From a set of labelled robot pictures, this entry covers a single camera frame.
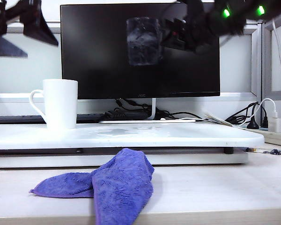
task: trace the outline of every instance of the power adapter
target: power adapter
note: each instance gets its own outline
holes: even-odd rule
[[[276,133],[281,132],[281,118],[278,118],[278,113],[275,110],[273,117],[268,119],[268,131]]]

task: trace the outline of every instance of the white mug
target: white mug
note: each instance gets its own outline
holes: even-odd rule
[[[33,102],[35,93],[44,97],[45,113]],[[78,82],[65,79],[43,80],[43,90],[33,90],[29,96],[31,106],[43,117],[48,129],[76,127]]]

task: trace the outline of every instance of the purple microfiber cloth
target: purple microfiber cloth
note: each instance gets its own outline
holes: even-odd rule
[[[91,173],[45,179],[30,192],[54,198],[94,198],[96,225],[131,225],[153,193],[153,166],[141,151],[121,150]]]

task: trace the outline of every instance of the black keyboard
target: black keyboard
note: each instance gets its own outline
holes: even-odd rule
[[[77,123],[97,123],[103,118],[103,113],[77,114]],[[40,115],[34,116],[0,116],[0,124],[42,124]]]

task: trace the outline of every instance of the green led light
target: green led light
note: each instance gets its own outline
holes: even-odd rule
[[[223,11],[223,16],[224,16],[225,18],[229,17],[229,16],[230,16],[229,10],[225,9],[225,10]]]
[[[263,15],[265,12],[263,6],[259,6],[258,9],[257,9],[257,14],[260,16],[260,15]]]

